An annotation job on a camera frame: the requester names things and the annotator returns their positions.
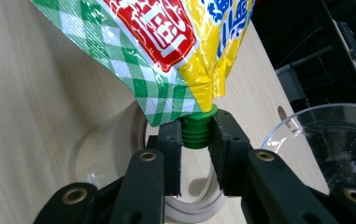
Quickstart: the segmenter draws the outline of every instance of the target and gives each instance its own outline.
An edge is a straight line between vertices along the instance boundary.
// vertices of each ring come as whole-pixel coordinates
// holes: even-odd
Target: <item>green checkered packaging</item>
[[[181,73],[176,70],[160,76],[96,0],[32,2],[79,48],[128,86],[152,126],[202,112]]]

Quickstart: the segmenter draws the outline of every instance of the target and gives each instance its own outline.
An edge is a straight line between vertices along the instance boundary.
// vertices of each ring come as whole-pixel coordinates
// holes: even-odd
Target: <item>black plastic part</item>
[[[164,223],[164,155],[143,149],[131,158],[109,223]]]
[[[250,140],[233,115],[219,109],[213,116],[209,153],[226,196],[241,196],[246,182],[245,159],[252,150]]]
[[[252,150],[246,171],[270,223],[337,223],[274,152]]]
[[[163,152],[165,159],[165,196],[180,196],[180,165],[181,165],[180,120],[160,126],[157,138],[157,149]]]
[[[356,223],[356,186],[337,184],[329,197],[330,210],[340,223]]]
[[[96,223],[98,189],[74,183],[59,189],[38,214],[35,224]]]
[[[114,203],[117,200],[117,195],[119,195],[120,187],[124,177],[117,179],[113,183],[105,186],[98,190],[98,208],[100,210],[100,215],[96,223],[103,224],[108,223],[110,220],[111,211],[113,210]]]

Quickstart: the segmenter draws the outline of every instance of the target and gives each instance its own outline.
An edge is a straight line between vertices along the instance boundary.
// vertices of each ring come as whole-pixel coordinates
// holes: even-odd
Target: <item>plastic container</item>
[[[356,104],[315,106],[284,119],[262,148],[276,152],[308,186],[328,194],[356,184]]]

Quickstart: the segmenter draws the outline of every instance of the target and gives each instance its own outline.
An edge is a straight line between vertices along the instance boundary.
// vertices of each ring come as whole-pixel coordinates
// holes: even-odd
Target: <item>wooden table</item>
[[[292,109],[250,25],[227,94],[254,147]],[[75,181],[75,149],[86,134],[133,102],[128,89],[78,49],[28,0],[0,1],[0,223],[31,223],[50,196]],[[207,223],[243,222],[229,200]]]

